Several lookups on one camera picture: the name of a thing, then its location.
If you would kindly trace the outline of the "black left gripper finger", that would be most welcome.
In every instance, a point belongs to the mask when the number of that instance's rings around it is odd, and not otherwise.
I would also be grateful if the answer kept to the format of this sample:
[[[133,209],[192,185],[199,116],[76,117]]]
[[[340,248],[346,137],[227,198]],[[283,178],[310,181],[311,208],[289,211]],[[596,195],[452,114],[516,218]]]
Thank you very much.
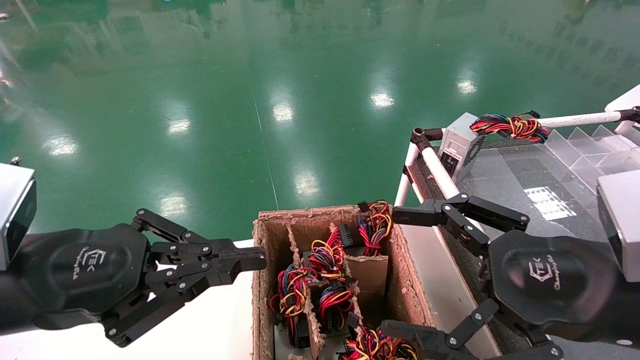
[[[132,225],[140,233],[149,231],[162,238],[151,246],[150,257],[158,264],[174,265],[175,274],[238,274],[266,268],[263,247],[237,247],[228,238],[206,239],[148,209],[138,210]]]

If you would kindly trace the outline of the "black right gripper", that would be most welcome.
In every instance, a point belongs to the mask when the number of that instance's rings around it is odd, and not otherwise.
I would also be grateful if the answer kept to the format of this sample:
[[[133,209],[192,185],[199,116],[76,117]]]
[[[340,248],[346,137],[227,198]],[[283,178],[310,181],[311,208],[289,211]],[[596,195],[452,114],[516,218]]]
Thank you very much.
[[[467,193],[425,200],[419,207],[396,206],[392,221],[441,226],[472,255],[488,255],[493,297],[522,329],[538,328],[578,342],[594,342],[605,335],[610,321],[606,314],[624,282],[607,244],[567,235],[526,234],[522,231],[530,222],[527,215]],[[490,243],[473,221],[505,234]],[[382,321],[381,333],[414,344],[421,360],[475,360],[466,344],[500,313],[496,301],[482,301],[450,333],[391,319]],[[544,334],[530,337],[529,342],[526,350],[496,358],[564,358],[560,346]]]

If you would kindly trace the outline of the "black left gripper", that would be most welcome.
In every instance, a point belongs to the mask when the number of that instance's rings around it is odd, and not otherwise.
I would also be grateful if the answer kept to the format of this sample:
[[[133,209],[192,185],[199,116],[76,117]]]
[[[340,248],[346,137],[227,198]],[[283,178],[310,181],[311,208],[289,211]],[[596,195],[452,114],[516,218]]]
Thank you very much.
[[[148,239],[128,224],[100,230],[71,228],[29,235],[22,246],[22,281],[38,329],[70,329],[101,322],[138,289]],[[207,289],[234,283],[240,260],[201,260],[146,272],[142,296],[124,314],[103,322],[108,340],[126,347]]]

